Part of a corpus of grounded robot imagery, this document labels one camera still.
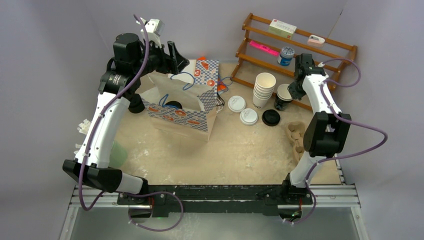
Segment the checkered paper bag blue handles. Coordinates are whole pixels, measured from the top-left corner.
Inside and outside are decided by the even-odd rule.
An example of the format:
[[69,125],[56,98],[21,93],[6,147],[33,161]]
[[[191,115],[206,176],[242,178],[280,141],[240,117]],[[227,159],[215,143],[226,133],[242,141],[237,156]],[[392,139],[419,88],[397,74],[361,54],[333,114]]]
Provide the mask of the checkered paper bag blue handles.
[[[148,74],[153,87],[140,94],[148,116],[156,129],[208,142],[217,116],[217,106],[209,112],[197,97],[204,88],[184,90],[185,82],[164,75]],[[182,109],[166,109],[169,101],[181,103]]]

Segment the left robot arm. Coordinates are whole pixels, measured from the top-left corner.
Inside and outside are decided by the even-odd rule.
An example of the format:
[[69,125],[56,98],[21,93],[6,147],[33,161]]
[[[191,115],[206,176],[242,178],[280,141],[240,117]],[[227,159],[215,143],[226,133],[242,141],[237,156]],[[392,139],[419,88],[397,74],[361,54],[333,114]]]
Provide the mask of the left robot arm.
[[129,193],[138,205],[149,199],[148,181],[123,173],[110,166],[110,155],[121,119],[126,111],[140,113],[145,109],[136,90],[140,78],[154,71],[162,74],[179,74],[189,60],[177,51],[173,41],[165,46],[153,40],[141,41],[134,33],[123,33],[113,43],[114,56],[100,78],[97,106],[82,147],[74,159],[66,159],[62,169],[79,186],[86,185],[114,193]]

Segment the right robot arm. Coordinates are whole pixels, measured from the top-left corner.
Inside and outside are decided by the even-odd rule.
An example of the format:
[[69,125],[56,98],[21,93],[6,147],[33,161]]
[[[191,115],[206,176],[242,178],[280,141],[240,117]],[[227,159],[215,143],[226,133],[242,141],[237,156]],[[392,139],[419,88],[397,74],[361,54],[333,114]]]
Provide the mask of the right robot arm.
[[311,54],[296,56],[294,82],[288,91],[295,100],[307,96],[314,115],[303,135],[304,153],[295,169],[288,173],[280,191],[282,200],[288,204],[308,194],[309,180],[319,165],[340,153],[347,139],[350,124],[338,118],[351,120],[351,116],[344,114],[334,102],[325,82],[327,78],[324,68],[315,65]]

